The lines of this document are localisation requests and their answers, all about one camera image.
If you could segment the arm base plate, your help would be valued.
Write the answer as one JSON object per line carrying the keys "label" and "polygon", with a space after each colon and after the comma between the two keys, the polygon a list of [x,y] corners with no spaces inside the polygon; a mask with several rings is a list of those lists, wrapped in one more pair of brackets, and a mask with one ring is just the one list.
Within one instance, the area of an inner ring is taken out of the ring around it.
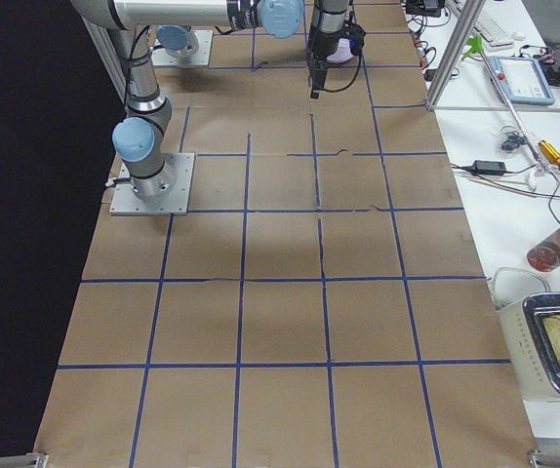
{"label": "arm base plate", "polygon": [[212,30],[192,30],[197,47],[188,52],[171,52],[160,48],[155,41],[152,50],[152,62],[156,68],[205,68],[209,66],[213,42]]}
{"label": "arm base plate", "polygon": [[112,215],[187,215],[194,153],[162,153],[162,171],[148,179],[132,177],[121,164],[120,178],[111,199]]}

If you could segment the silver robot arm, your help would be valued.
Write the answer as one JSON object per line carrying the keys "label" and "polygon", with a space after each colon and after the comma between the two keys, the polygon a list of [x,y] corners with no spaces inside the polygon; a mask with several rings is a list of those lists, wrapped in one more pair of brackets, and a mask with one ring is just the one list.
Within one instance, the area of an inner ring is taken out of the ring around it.
{"label": "silver robot arm", "polygon": [[194,27],[212,25],[227,35],[261,27],[276,39],[293,36],[304,14],[301,1],[75,1],[83,20],[106,29],[125,78],[125,118],[112,141],[140,201],[158,201],[173,192],[179,175],[162,153],[172,104],[154,72],[148,31],[174,54],[195,52]]}
{"label": "silver robot arm", "polygon": [[199,50],[198,39],[190,26],[159,25],[156,37],[167,54],[177,59],[191,57]]}

